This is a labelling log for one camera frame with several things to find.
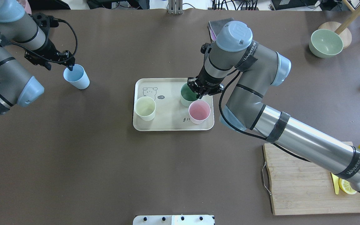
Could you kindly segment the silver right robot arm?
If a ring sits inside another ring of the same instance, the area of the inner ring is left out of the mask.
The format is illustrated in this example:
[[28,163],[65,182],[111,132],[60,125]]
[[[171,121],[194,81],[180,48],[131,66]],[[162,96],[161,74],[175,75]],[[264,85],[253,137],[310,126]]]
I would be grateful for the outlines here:
[[262,102],[270,86],[280,85],[291,70],[291,62],[253,40],[251,29],[241,21],[229,21],[214,43],[201,47],[204,65],[187,85],[201,99],[224,93],[222,81],[234,68],[240,79],[224,109],[225,124],[237,132],[256,130],[258,138],[285,148],[334,175],[349,181],[360,193],[360,148],[345,144]]

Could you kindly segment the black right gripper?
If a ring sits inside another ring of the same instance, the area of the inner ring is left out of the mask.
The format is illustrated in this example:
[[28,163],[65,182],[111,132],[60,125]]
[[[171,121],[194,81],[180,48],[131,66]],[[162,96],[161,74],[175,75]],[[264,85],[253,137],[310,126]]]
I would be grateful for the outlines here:
[[196,77],[188,77],[187,85],[196,94],[197,99],[202,99],[205,95],[219,94],[224,90],[222,81],[225,76],[220,78],[211,76],[203,67]]

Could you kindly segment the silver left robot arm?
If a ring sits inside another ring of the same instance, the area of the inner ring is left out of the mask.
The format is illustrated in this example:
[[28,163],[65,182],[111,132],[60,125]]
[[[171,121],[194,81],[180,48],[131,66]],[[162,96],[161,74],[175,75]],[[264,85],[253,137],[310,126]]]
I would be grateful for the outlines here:
[[15,0],[0,0],[0,115],[18,104],[28,106],[44,93],[44,87],[6,49],[15,45],[25,50],[33,65],[51,70],[51,63],[73,70],[74,53],[60,52],[49,39],[50,28],[64,20],[43,13],[27,14]]

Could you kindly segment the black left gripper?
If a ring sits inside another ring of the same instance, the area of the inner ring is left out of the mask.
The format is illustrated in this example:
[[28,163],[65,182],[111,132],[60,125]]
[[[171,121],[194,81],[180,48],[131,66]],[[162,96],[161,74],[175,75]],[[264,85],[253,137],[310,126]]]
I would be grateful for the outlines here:
[[59,52],[54,47],[47,50],[44,54],[42,54],[41,51],[26,51],[24,57],[33,65],[40,65],[48,70],[51,69],[50,63],[52,62],[64,65],[70,71],[73,71],[73,66],[75,65],[75,58],[70,51],[66,50],[64,52]]

